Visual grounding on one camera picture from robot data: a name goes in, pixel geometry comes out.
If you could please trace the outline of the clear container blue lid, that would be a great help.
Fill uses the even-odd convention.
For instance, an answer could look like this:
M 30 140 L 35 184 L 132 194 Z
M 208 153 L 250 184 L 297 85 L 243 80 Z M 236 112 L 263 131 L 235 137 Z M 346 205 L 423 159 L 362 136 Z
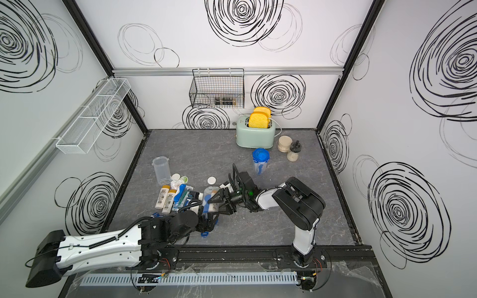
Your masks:
M 203 206 L 202 213 L 203 214 L 218 211 L 219 204 L 218 203 L 209 203 L 209 200 L 213 196 L 215 196 L 216 193 L 219 190 L 220 190 L 220 187 L 217 187 L 217 186 L 209 186 L 204 190 L 204 192 L 203 192 L 204 196 L 203 196 L 203 202 L 202 202 L 202 206 Z
M 252 153 L 253 167 L 257 175 L 262 175 L 268 166 L 270 161 L 270 153 L 268 150 L 259 148 L 255 149 Z

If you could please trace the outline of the clear plastic container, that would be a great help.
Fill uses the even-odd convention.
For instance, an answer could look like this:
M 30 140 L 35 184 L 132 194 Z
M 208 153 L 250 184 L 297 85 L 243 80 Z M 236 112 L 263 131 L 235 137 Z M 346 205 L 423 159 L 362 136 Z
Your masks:
M 159 185 L 168 185 L 171 182 L 171 171 L 169 159 L 166 156 L 159 156 L 153 159 L 152 166 Z

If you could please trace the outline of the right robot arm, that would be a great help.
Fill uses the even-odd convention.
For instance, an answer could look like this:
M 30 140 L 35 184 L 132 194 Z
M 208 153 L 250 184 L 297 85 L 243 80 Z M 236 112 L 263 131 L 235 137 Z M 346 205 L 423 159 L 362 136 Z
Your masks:
M 231 187 L 221 188 L 206 201 L 214 206 L 213 212 L 232 215 L 240 206 L 250 212 L 280 207 L 294 224 L 294 262 L 300 267 L 308 266 L 315 251 L 316 227 L 326 207 L 323 198 L 296 177 L 259 189 L 247 172 L 234 171 L 229 182 Z

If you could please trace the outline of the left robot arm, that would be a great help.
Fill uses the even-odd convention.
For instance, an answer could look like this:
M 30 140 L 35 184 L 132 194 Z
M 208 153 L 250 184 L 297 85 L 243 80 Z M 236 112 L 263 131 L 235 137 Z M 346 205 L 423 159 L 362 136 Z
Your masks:
M 59 282 L 64 276 L 114 266 L 153 269 L 164 258 L 163 250 L 174 247 L 193 232 L 210 232 L 217 212 L 204 212 L 194 202 L 171 216 L 141 217 L 114 232 L 67 236 L 63 230 L 47 234 L 26 261 L 30 269 L 26 288 Z

